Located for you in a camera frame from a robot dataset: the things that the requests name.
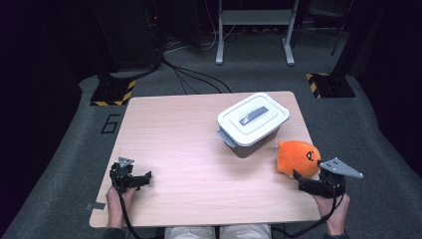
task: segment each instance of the orange plush toy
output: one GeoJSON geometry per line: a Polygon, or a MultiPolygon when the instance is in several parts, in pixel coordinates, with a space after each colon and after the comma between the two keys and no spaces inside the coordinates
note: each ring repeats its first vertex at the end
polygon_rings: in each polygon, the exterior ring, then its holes
{"type": "Polygon", "coordinates": [[[280,141],[277,169],[293,178],[293,169],[305,178],[311,178],[319,172],[317,161],[319,151],[315,146],[304,141],[280,141]]]}

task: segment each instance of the black chair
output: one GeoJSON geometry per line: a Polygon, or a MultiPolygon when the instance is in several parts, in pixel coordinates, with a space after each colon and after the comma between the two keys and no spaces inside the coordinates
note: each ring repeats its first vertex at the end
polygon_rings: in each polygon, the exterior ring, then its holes
{"type": "Polygon", "coordinates": [[[296,37],[294,39],[292,47],[295,46],[299,32],[303,25],[305,17],[309,16],[313,19],[323,19],[332,21],[337,24],[338,28],[336,31],[336,40],[334,48],[332,49],[331,55],[335,53],[338,41],[340,40],[343,28],[347,22],[348,15],[350,13],[353,0],[310,0],[309,5],[305,7],[304,15],[301,17],[298,23],[296,37]]]}

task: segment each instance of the table top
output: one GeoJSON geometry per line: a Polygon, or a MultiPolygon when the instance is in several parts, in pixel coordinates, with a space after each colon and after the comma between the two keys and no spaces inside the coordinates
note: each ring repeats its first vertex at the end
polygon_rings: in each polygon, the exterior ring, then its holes
{"type": "MultiPolygon", "coordinates": [[[[128,211],[133,226],[233,225],[318,220],[311,196],[277,171],[278,142],[312,143],[291,92],[268,92],[290,111],[276,137],[239,158],[217,134],[217,116],[253,93],[133,98],[111,153],[97,202],[106,203],[108,176],[119,156],[134,160],[133,176],[152,171],[128,211]]],[[[90,224],[106,227],[107,210],[90,224]]]]}

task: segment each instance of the human hand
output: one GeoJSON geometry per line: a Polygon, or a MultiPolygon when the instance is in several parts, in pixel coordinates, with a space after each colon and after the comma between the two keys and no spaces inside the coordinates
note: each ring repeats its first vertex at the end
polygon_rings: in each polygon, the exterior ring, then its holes
{"type": "MultiPolygon", "coordinates": [[[[332,209],[332,198],[324,198],[321,196],[313,195],[311,196],[316,201],[317,209],[321,217],[326,216],[331,212],[332,209]]],[[[340,202],[341,196],[336,199],[336,203],[340,202]]],[[[347,193],[344,193],[341,203],[334,210],[332,215],[326,221],[326,234],[330,236],[342,235],[344,234],[344,224],[345,217],[347,215],[348,204],[350,203],[350,197],[347,193]]]]}
{"type": "MultiPolygon", "coordinates": [[[[130,207],[131,199],[135,191],[136,187],[131,187],[127,189],[127,192],[121,195],[126,210],[130,207]]],[[[108,209],[108,223],[106,227],[121,228],[124,221],[123,211],[121,210],[120,199],[118,198],[118,193],[114,186],[108,189],[105,198],[107,201],[106,207],[108,209]]]]}

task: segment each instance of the metal stand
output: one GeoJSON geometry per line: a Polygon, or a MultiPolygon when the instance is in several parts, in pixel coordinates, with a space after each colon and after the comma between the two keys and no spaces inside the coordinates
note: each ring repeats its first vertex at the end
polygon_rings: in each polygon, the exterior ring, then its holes
{"type": "Polygon", "coordinates": [[[287,37],[283,39],[286,59],[289,66],[295,65],[290,45],[295,25],[299,0],[295,0],[292,9],[282,10],[226,10],[223,11],[222,0],[218,2],[218,49],[215,63],[223,64],[224,39],[223,25],[288,25],[287,37]]]}

